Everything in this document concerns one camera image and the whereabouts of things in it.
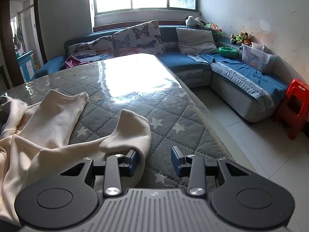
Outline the cream white garment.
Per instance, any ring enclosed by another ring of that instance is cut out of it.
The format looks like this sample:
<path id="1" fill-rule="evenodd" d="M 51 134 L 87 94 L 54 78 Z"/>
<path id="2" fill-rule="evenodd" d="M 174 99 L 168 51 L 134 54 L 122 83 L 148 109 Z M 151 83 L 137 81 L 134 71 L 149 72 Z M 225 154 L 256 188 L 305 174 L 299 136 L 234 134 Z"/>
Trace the cream white garment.
<path id="1" fill-rule="evenodd" d="M 148 120 L 122 109 L 115 130 L 96 140 L 70 144 L 88 94 L 67 96 L 50 90 L 45 98 L 28 105 L 20 99 L 1 98 L 1 220 L 19 225 L 14 209 L 18 193 L 25 187 L 85 157 L 108 156 L 131 149 L 140 162 L 124 187 L 141 180 L 150 151 L 151 130 Z"/>

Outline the blue corner sofa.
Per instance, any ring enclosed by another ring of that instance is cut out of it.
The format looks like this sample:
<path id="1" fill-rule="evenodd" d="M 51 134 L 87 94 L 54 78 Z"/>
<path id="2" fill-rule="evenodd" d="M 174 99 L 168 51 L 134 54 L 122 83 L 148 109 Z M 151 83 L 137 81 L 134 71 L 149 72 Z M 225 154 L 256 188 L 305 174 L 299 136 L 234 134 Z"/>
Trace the blue corner sofa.
<path id="1" fill-rule="evenodd" d="M 286 82 L 273 73 L 254 68 L 254 58 L 223 57 L 216 46 L 217 33 L 186 26 L 161 26 L 156 20 L 128 28 L 69 40 L 65 53 L 44 64 L 34 77 L 52 74 L 78 64 L 123 55 L 155 55 L 189 87 L 210 86 L 248 122 L 271 116 L 284 99 Z"/>

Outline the blue sofa cover cloth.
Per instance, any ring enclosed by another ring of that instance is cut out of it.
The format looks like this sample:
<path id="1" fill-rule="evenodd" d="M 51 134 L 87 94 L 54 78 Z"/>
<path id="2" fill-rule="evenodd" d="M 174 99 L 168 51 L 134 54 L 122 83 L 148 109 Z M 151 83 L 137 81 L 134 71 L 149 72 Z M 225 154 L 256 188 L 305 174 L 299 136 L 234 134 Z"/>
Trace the blue sofa cover cloth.
<path id="1" fill-rule="evenodd" d="M 209 64 L 211 70 L 254 98 L 261 112 L 276 107 L 284 98 L 288 85 L 272 73 L 262 73 L 251 66 L 210 53 L 188 55 L 196 62 Z"/>

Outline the red plastic stool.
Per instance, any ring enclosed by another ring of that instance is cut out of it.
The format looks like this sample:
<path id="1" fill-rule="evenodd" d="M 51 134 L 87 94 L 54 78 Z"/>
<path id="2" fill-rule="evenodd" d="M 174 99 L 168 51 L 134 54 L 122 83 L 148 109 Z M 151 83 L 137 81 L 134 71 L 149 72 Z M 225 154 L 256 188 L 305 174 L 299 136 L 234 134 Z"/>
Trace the red plastic stool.
<path id="1" fill-rule="evenodd" d="M 294 140 L 308 118 L 308 84 L 299 78 L 291 81 L 280 104 L 277 118 L 288 125 L 288 137 Z"/>

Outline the magenta cloth on sofa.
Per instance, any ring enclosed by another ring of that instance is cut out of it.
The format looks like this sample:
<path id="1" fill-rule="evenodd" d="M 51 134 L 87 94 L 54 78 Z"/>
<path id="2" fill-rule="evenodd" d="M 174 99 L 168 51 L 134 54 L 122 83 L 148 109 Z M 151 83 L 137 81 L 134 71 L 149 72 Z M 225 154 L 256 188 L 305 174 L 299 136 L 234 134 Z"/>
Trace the magenta cloth on sofa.
<path id="1" fill-rule="evenodd" d="M 64 62 L 64 66 L 66 69 L 73 68 L 81 64 L 83 64 L 83 62 L 72 55 L 69 56 Z"/>

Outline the small butterfly pillow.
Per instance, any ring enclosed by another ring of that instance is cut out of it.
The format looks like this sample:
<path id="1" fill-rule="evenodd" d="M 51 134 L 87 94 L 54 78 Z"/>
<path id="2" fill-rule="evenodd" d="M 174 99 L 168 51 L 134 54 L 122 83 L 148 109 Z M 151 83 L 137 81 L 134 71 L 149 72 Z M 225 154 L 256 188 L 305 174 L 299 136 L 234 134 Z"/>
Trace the small butterfly pillow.
<path id="1" fill-rule="evenodd" d="M 96 62 L 114 58 L 112 36 L 103 36 L 86 43 L 68 46 L 68 57 L 73 56 L 82 62 Z"/>

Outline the green plastic bowl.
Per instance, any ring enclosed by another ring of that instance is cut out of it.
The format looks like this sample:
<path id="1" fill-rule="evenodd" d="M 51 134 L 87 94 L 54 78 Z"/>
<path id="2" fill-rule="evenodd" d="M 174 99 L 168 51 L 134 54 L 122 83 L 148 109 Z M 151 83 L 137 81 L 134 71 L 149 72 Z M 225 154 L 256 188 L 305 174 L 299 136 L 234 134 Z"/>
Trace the green plastic bowl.
<path id="1" fill-rule="evenodd" d="M 219 47 L 219 53 L 226 58 L 236 58 L 238 56 L 237 50 L 229 47 Z"/>

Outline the grey cushion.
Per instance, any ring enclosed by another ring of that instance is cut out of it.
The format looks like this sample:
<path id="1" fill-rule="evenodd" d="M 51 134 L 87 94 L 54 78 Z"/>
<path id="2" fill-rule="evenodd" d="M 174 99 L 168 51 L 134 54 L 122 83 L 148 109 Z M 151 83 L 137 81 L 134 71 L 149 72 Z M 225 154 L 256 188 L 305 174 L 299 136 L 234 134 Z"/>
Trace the grey cushion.
<path id="1" fill-rule="evenodd" d="M 176 28 L 177 45 L 183 55 L 217 53 L 213 34 L 209 30 Z"/>

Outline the clear plastic storage box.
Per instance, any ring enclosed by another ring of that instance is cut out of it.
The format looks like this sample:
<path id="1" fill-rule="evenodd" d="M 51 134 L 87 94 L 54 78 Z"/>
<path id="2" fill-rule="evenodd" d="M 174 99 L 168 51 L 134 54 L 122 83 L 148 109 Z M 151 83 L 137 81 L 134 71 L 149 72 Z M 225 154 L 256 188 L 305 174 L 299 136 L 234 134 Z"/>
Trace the clear plastic storage box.
<path id="1" fill-rule="evenodd" d="M 271 73 L 277 55 L 268 54 L 245 44 L 242 45 L 242 62 L 262 73 Z"/>

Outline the large butterfly pillow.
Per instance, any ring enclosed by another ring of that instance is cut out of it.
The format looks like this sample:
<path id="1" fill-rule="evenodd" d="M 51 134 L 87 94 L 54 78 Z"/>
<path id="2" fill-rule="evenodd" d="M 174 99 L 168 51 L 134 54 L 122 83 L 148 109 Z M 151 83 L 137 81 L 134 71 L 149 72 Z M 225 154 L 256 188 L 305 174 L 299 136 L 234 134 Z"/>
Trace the large butterfly pillow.
<path id="1" fill-rule="evenodd" d="M 113 34 L 120 56 L 146 53 L 160 55 L 165 48 L 157 20 L 131 26 Z"/>

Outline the small plush toys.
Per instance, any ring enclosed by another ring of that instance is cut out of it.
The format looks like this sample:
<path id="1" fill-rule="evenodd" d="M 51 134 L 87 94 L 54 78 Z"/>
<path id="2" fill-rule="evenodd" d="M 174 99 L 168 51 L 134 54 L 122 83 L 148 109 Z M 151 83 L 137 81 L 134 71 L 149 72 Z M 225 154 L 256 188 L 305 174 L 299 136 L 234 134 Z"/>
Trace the small plush toys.
<path id="1" fill-rule="evenodd" d="M 230 43 L 251 46 L 251 37 L 252 35 L 248 32 L 240 32 L 238 35 L 231 34 Z"/>

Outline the blue white cabinet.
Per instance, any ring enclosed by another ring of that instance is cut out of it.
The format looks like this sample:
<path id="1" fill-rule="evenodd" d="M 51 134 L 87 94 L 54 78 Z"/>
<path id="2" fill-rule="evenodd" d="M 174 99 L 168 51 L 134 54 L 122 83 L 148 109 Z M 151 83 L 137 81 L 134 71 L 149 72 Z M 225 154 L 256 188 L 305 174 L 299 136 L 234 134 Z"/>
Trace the blue white cabinet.
<path id="1" fill-rule="evenodd" d="M 17 58 L 24 82 L 30 82 L 35 74 L 33 51 L 29 51 Z"/>

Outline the pink green plush toy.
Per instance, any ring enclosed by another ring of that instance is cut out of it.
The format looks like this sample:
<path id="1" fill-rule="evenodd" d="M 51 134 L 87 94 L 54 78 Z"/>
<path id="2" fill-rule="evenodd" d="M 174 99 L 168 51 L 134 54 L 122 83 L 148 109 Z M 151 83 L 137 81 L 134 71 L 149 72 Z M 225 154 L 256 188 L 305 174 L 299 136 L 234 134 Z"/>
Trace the pink green plush toy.
<path id="1" fill-rule="evenodd" d="M 222 30 L 217 26 L 217 24 L 214 24 L 214 23 L 207 23 L 205 25 L 205 28 L 207 29 L 211 29 L 215 32 L 222 32 Z"/>

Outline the panda plush toy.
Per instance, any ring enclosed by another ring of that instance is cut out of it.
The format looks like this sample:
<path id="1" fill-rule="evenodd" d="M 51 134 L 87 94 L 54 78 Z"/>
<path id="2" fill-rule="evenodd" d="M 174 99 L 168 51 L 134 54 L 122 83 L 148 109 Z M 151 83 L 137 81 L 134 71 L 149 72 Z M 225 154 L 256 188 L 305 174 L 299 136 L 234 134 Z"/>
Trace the panda plush toy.
<path id="1" fill-rule="evenodd" d="M 199 27 L 199 28 L 204 28 L 206 25 L 206 23 L 203 22 L 199 17 L 194 18 L 191 15 L 186 17 L 185 24 L 188 27 Z"/>

